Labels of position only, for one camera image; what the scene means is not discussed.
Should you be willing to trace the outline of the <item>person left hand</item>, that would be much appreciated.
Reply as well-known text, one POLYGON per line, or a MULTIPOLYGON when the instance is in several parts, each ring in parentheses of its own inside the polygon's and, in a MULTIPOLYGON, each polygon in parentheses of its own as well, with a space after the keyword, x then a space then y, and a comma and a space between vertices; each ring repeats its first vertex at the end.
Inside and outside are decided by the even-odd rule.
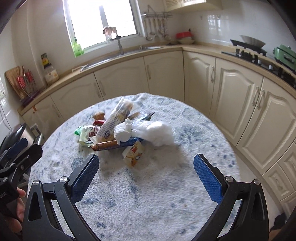
POLYGON ((26 192, 20 188, 16 189, 19 193, 19 198, 16 200, 16 216, 17 219, 12 217, 5 217, 6 224, 13 233, 19 233, 22 230, 23 216, 25 213, 25 204, 22 200, 26 196, 26 192))

